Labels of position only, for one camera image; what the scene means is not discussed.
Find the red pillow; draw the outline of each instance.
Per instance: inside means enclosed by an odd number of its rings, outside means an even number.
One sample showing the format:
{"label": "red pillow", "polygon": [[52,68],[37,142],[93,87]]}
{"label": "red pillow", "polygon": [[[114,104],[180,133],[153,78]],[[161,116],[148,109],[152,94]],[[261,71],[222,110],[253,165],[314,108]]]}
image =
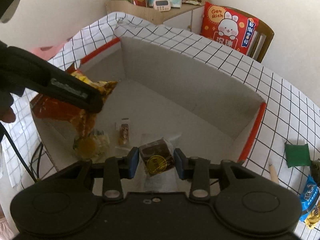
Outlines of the red pillow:
{"label": "red pillow", "polygon": [[247,54],[259,19],[206,2],[201,35]]}

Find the rabbit ear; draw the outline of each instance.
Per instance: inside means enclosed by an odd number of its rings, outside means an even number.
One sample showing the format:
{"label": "rabbit ear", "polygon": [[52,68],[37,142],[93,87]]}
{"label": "rabbit ear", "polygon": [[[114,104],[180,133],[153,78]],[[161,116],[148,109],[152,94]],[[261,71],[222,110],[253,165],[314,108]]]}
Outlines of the rabbit ear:
{"label": "rabbit ear", "polygon": [[225,18],[225,19],[232,19],[231,13],[225,12],[225,13],[224,13],[224,18]]}
{"label": "rabbit ear", "polygon": [[233,19],[235,22],[237,22],[239,18],[238,18],[237,15],[233,15],[232,19]]}

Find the yellow circle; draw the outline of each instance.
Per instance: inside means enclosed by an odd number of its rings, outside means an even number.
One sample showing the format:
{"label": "yellow circle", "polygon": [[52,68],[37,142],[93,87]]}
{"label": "yellow circle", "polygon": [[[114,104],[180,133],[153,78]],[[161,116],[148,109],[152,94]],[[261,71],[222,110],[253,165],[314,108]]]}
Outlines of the yellow circle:
{"label": "yellow circle", "polygon": [[224,19],[226,10],[221,6],[212,5],[208,9],[208,18],[214,23],[220,23]]}
{"label": "yellow circle", "polygon": [[167,161],[161,155],[154,155],[147,161],[147,169],[151,174],[158,174],[167,168]]}

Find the hand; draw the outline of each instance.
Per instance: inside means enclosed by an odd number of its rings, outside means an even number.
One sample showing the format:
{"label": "hand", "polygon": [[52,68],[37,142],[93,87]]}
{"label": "hand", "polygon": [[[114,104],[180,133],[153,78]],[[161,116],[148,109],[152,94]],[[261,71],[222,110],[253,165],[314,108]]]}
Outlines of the hand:
{"label": "hand", "polygon": [[16,120],[16,115],[14,114],[12,108],[9,108],[3,116],[0,116],[0,121],[11,123]]}

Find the silver screw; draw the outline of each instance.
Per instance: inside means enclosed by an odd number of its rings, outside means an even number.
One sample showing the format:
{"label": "silver screw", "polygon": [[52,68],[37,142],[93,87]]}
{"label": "silver screw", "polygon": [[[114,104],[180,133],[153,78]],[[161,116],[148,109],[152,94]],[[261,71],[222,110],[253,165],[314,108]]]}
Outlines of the silver screw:
{"label": "silver screw", "polygon": [[107,190],[104,195],[108,198],[117,198],[117,197],[120,197],[120,192],[117,191],[117,190]]}
{"label": "silver screw", "polygon": [[155,202],[155,203],[158,203],[158,202],[161,201],[161,198],[159,198],[159,197],[154,197],[154,198],[152,199],[152,201]]}
{"label": "silver screw", "polygon": [[192,194],[193,194],[193,196],[198,197],[198,198],[207,197],[209,195],[209,193],[203,189],[196,189],[192,192]]}
{"label": "silver screw", "polygon": [[152,201],[151,201],[151,199],[144,199],[143,202],[144,202],[145,204],[151,204]]}

